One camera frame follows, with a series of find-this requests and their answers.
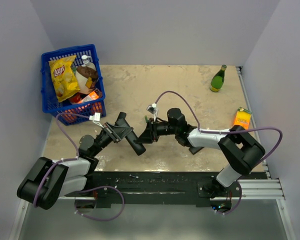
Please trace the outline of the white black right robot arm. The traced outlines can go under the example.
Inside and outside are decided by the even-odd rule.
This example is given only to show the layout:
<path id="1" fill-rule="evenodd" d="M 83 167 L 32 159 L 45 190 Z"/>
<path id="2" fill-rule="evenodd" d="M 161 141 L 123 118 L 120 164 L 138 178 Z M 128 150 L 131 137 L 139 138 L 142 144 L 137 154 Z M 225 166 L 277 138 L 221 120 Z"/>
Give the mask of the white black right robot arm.
<path id="1" fill-rule="evenodd" d="M 235 125 L 221 131 L 207 130 L 203 133 L 197 127 L 187 123 L 186 117 L 179 108 L 167 111 L 167 121 L 150 118 L 146 120 L 144 132 L 137 138 L 138 144 L 152 144 L 160 136 L 174 135 L 176 141 L 196 154 L 202 148 L 220 150 L 228 165 L 208 185 L 208 189 L 220 197 L 231 190 L 231 184 L 241 176 L 250 174 L 265 154 L 263 146 L 248 132 L 241 133 L 243 128 Z"/>

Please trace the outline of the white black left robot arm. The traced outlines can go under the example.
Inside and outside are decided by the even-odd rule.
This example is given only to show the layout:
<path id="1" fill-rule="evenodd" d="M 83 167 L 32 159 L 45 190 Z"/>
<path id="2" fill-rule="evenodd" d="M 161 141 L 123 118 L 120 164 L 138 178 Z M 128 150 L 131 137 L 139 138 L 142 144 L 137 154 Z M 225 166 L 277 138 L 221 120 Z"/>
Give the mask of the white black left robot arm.
<path id="1" fill-rule="evenodd" d="M 75 158 L 38 158 L 19 185 L 17 197 L 34 207 L 48 210 L 59 197 L 67 194 L 78 192 L 82 196 L 89 196 L 94 190 L 94 184 L 87 179 L 87 175 L 92 173 L 99 163 L 95 156 L 110 143 L 118 143 L 123 139 L 126 139 L 133 149 L 139 149 L 133 127 L 120 118 L 114 125 L 105 123 L 96 137 L 83 136 Z"/>

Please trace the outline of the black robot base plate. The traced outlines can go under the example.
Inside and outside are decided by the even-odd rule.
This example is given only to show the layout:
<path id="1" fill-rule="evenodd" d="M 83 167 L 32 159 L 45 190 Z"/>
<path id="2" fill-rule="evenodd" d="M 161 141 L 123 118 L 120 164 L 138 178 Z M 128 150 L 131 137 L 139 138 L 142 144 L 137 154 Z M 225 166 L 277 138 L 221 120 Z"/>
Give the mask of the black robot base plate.
<path id="1" fill-rule="evenodd" d="M 210 200 L 204 186 L 217 172 L 127 172 L 95 171 L 88 175 L 84 193 L 72 192 L 68 197 L 93 197 L 88 190 L 99 187 L 96 208 L 112 204 L 135 205 L 193 205 L 212 208 L 221 201 Z"/>

